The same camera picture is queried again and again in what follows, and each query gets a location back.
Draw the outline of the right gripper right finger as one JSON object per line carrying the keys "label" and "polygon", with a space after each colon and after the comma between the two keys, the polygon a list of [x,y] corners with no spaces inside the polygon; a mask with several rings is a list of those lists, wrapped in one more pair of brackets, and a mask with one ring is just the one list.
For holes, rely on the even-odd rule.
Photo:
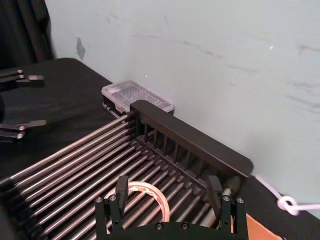
{"label": "right gripper right finger", "polygon": [[236,193],[240,189],[238,176],[229,178],[224,187],[215,175],[207,176],[206,192],[214,213],[210,228],[215,235],[246,235],[247,217],[245,200]]}

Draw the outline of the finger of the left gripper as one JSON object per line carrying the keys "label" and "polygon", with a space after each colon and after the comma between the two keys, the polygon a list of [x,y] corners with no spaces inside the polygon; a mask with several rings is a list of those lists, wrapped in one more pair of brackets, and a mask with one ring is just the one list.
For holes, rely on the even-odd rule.
{"label": "finger of the left gripper", "polygon": [[0,73],[1,88],[37,88],[43,86],[44,77],[42,75],[27,75],[21,69]]}
{"label": "finger of the left gripper", "polygon": [[15,143],[25,139],[28,133],[47,124],[46,120],[35,120],[20,124],[0,124],[0,142]]}

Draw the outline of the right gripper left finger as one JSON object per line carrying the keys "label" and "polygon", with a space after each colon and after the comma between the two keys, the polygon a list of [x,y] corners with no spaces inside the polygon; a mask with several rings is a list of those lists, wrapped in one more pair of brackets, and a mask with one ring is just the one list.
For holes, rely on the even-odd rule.
{"label": "right gripper left finger", "polygon": [[107,221],[111,220],[113,233],[122,232],[122,219],[128,201],[128,176],[120,176],[115,187],[115,194],[107,199],[98,197],[95,200],[95,231],[96,235],[107,235]]}

